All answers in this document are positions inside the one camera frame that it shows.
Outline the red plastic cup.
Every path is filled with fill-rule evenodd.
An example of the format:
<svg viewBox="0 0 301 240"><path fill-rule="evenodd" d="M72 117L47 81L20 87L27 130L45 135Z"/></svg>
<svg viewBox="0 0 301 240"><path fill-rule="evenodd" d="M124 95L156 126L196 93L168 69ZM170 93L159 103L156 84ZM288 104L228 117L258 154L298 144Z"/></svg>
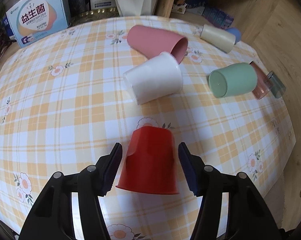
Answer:
<svg viewBox="0 0 301 240"><path fill-rule="evenodd" d="M178 194L172 132L152 126L136 129L116 187L146 194Z"/></svg>

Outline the grey transparent cup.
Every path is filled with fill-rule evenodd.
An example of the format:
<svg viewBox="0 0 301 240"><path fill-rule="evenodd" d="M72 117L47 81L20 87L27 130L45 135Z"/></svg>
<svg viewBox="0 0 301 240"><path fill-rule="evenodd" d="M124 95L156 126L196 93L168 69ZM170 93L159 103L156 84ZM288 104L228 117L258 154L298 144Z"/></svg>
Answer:
<svg viewBox="0 0 301 240"><path fill-rule="evenodd" d="M269 81L273 84L270 91L276 99L281 98L286 92L286 86L277 77L277 75L271 71L267 75Z"/></svg>

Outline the brown transparent cup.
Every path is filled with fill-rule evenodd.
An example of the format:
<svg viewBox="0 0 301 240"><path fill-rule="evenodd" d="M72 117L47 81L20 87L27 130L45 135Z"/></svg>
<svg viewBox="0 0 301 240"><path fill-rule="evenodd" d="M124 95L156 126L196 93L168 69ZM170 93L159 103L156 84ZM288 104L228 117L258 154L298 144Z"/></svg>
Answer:
<svg viewBox="0 0 301 240"><path fill-rule="evenodd" d="M254 61L251 61L250 65L254 68L257 75L257 84L253 90L253 95L255 98L260 100L268 94L273 84L271 81L269 81L263 70Z"/></svg>

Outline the green plastic cup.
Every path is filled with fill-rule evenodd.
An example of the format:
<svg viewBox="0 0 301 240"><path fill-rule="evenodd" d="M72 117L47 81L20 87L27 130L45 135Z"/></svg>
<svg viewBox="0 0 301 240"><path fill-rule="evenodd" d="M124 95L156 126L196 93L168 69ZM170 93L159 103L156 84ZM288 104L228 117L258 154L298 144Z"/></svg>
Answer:
<svg viewBox="0 0 301 240"><path fill-rule="evenodd" d="M235 63L212 71L208 84L215 98L226 98L252 92L257 85L257 74L248 63Z"/></svg>

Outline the white paper cup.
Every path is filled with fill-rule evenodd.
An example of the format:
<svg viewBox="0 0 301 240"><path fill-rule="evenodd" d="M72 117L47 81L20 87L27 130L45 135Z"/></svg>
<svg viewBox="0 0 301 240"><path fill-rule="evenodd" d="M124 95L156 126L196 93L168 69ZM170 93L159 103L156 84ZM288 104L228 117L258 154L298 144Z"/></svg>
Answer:
<svg viewBox="0 0 301 240"><path fill-rule="evenodd" d="M175 57L168 52L147 60L123 74L126 90L137 105L179 93L183 77Z"/></svg>

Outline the cream plastic cup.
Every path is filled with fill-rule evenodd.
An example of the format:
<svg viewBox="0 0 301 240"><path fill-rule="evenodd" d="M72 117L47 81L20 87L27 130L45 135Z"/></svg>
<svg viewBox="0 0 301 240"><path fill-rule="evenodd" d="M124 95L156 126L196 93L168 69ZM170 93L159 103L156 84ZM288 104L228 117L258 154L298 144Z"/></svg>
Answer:
<svg viewBox="0 0 301 240"><path fill-rule="evenodd" d="M236 41L234 34L207 24L204 24L200 38L225 53L232 51Z"/></svg>

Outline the blue plastic cup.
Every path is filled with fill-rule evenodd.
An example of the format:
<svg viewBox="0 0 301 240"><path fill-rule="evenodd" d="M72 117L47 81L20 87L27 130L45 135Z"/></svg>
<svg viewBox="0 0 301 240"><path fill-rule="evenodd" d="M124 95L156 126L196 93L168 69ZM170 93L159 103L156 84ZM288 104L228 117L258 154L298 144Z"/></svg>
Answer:
<svg viewBox="0 0 301 240"><path fill-rule="evenodd" d="M240 42L242 34L237 28L228 28L228 29L226 29L226 31L235 36L235 44Z"/></svg>

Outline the pink plastic cup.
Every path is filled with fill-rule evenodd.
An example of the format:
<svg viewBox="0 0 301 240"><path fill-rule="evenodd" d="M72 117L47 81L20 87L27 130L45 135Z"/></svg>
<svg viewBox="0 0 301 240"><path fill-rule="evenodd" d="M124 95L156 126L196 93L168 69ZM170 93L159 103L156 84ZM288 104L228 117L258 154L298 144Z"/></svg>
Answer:
<svg viewBox="0 0 301 240"><path fill-rule="evenodd" d="M182 61L188 48L186 37L169 30L144 25L133 26L128 32L127 42L131 48L148 59L165 51L174 56L178 63Z"/></svg>

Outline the yellow plaid tablecloth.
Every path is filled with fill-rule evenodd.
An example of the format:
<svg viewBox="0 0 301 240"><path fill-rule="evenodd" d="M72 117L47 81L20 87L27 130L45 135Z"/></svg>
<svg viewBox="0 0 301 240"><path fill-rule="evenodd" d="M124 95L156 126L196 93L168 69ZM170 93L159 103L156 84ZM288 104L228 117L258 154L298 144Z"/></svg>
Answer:
<svg viewBox="0 0 301 240"><path fill-rule="evenodd" d="M145 58L127 44L137 24L187 37L183 90L137 105L123 74ZM55 171L97 162L134 130L165 128L175 142L223 173L246 172L262 195L281 176L296 143L282 99L253 94L216 99L207 76L240 62L261 63L240 42L228 54L200 38L201 27L157 16L100 20L18 50L0 72L0 220L19 232Z"/></svg>

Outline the purple blue small box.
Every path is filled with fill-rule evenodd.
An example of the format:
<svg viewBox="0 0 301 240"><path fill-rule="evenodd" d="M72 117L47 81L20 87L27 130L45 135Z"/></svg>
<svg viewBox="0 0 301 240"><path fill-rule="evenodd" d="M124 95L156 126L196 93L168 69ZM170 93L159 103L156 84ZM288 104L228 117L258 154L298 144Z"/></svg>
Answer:
<svg viewBox="0 0 301 240"><path fill-rule="evenodd" d="M202 16L213 26L221 29L228 29L234 21L233 16L217 8L206 7Z"/></svg>

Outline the light blue probiotic box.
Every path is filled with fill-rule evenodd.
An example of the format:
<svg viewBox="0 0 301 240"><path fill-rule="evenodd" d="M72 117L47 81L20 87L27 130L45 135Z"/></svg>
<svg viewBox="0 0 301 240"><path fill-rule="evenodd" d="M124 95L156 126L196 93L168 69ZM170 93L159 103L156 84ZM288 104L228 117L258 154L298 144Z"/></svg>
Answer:
<svg viewBox="0 0 301 240"><path fill-rule="evenodd" d="M6 12L21 48L69 27L68 0L20 0Z"/></svg>

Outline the gold round tray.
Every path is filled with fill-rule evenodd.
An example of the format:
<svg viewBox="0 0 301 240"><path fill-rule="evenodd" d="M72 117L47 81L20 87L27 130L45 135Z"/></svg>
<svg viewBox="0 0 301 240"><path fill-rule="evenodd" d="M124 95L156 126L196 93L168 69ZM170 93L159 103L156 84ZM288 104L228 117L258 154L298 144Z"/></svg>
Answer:
<svg viewBox="0 0 301 240"><path fill-rule="evenodd" d="M117 7L86 11L86 12L82 12L79 15L75 16L71 20L70 26L74 27L79 24L103 20L105 18L113 18L113 17L119 17L119 12L118 12Z"/></svg>

